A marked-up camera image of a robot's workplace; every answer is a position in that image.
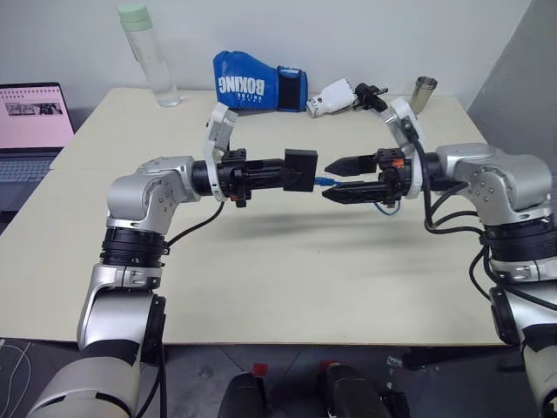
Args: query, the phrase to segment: laptop screen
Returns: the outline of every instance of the laptop screen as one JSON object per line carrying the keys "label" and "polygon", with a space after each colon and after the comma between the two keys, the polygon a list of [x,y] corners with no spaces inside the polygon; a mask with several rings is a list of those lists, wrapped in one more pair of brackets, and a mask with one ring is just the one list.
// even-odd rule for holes
{"label": "laptop screen", "polygon": [[0,86],[0,148],[63,147],[72,137],[59,85]]}

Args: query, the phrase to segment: blue boxing glove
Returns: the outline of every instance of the blue boxing glove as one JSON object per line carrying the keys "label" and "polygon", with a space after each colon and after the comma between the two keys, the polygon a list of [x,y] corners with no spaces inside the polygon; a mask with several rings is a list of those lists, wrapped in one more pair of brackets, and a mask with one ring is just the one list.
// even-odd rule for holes
{"label": "blue boxing glove", "polygon": [[303,111],[307,76],[296,68],[272,68],[241,51],[212,60],[217,101],[232,109]]}

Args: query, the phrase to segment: robotic arm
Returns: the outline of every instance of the robotic arm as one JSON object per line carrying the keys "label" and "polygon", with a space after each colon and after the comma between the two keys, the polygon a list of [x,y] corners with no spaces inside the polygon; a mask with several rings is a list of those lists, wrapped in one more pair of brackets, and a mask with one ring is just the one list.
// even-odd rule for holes
{"label": "robotic arm", "polygon": [[163,361],[165,299],[153,291],[161,256],[170,251],[164,236],[180,203],[212,195],[243,207],[257,189],[313,190],[316,152],[286,150],[285,159],[247,161],[244,149],[229,151],[236,117],[217,104],[207,124],[205,161],[156,158],[112,184],[101,260],[78,324],[82,359],[54,376],[29,417],[136,416],[139,364]]}
{"label": "robotic arm", "polygon": [[439,230],[442,221],[433,223],[439,205],[431,206],[431,190],[446,192],[442,199],[458,193],[470,200],[485,230],[477,231],[484,267],[496,285],[489,293],[499,337],[522,347],[540,411],[557,416],[557,235],[549,197],[551,172],[534,156],[506,155],[485,144],[444,145],[424,153],[423,134],[403,99],[393,101],[384,117],[399,148],[341,158],[325,169],[355,176],[379,167],[379,181],[344,183],[323,195],[342,204],[392,205],[423,191],[426,229],[432,233],[455,228]]}

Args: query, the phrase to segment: white table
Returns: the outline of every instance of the white table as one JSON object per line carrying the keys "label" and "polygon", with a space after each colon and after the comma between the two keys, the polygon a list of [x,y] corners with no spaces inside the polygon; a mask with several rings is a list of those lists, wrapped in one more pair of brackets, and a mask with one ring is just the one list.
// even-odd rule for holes
{"label": "white table", "polygon": [[[151,106],[149,94],[112,91],[0,237],[1,335],[75,340],[111,181],[157,155],[200,157],[211,94],[191,93],[183,108],[170,110]],[[121,117],[117,109],[125,109]],[[197,120],[188,125],[192,113]],[[483,140],[454,98],[433,98],[420,122],[430,149]],[[157,131],[164,134],[149,140]],[[338,157],[393,146],[388,130],[364,112],[244,117],[233,141],[250,158],[318,149],[318,171]],[[468,207],[453,198],[446,212]],[[209,198],[181,205],[168,237],[216,208]],[[245,209],[229,203],[165,260],[158,289],[167,298],[164,341],[499,343],[489,305],[467,278],[477,238],[432,236],[422,219],[421,200],[404,201],[387,218],[370,206],[334,204],[319,190],[255,191]]]}

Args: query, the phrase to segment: laptop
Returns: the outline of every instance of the laptop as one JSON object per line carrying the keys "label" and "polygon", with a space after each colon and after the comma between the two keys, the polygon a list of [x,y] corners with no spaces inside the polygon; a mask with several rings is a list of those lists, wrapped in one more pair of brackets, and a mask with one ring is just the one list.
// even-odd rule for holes
{"label": "laptop", "polygon": [[0,84],[0,212],[22,207],[73,134],[60,84]]}

